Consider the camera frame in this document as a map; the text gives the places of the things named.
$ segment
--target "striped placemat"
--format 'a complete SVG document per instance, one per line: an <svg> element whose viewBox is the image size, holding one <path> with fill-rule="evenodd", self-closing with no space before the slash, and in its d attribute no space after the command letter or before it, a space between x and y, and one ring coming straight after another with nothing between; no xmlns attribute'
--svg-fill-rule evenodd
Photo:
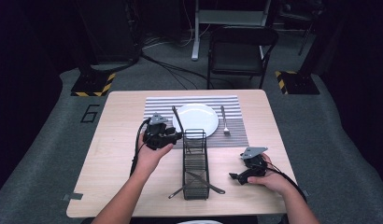
<svg viewBox="0 0 383 224"><path fill-rule="evenodd" d="M204 104L210 106L219 117L218 129L206 139L207 147L248 147L247 134L242 119L241 108L236 95L219 96L178 96L178 97L148 97L145 104L144 119L150 118L155 112L168 119L167 128L173 127L172 106L180 108L186 104ZM227 128L231 135L223 133L224 123L220 111L223 105L226 112ZM182 149L182 141L178 140L174 148Z"/></svg>

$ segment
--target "silver fork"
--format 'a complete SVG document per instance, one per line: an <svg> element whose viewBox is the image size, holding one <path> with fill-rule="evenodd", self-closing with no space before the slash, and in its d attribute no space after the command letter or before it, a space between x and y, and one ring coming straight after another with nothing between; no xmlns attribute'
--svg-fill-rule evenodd
<svg viewBox="0 0 383 224"><path fill-rule="evenodd" d="M224 134L225 135L230 135L230 130L227 128L227 122L226 122L226 114L224 113L224 107L223 105L220 106L221 109L221 114L223 115L223 122L224 122Z"/></svg>

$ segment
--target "person's right hand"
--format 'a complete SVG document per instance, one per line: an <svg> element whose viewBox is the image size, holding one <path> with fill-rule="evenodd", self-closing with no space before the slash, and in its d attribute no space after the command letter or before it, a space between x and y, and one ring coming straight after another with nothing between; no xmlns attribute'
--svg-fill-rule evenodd
<svg viewBox="0 0 383 224"><path fill-rule="evenodd" d="M262 153L262 156L264 160L267 161L267 167L273 169L270 158L264 153ZM250 184L265 185L270 190L278 192L281 195L283 195L288 189L293 188L287 179L271 170L267 170L265 176L248 177L248 182Z"/></svg>

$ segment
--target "hand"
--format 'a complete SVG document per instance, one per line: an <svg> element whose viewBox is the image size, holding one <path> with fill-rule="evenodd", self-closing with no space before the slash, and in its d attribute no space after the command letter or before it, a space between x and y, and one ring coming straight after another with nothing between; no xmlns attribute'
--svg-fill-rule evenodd
<svg viewBox="0 0 383 224"><path fill-rule="evenodd" d="M167 154L173 147L173 144L168 144L157 150L152 150L143 142L143 133L139 135L138 140L138 162L135 167L134 174L149 177L156 169L160 159Z"/></svg>
<svg viewBox="0 0 383 224"><path fill-rule="evenodd" d="M264 153L262 153L262 156L264 160L267 161L267 167L273 169L270 158ZM270 190L278 192L281 195L283 195L286 190L293 188L287 179L271 170L267 170L265 176L250 176L248 182L250 184L265 185Z"/></svg>

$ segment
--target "wire dish rack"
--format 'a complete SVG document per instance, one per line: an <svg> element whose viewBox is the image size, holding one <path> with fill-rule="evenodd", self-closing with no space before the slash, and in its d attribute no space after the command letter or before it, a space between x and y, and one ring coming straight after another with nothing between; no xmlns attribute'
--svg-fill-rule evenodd
<svg viewBox="0 0 383 224"><path fill-rule="evenodd" d="M183 195L185 200L206 200L209 187L206 133L203 129L188 129L183 134Z"/></svg>

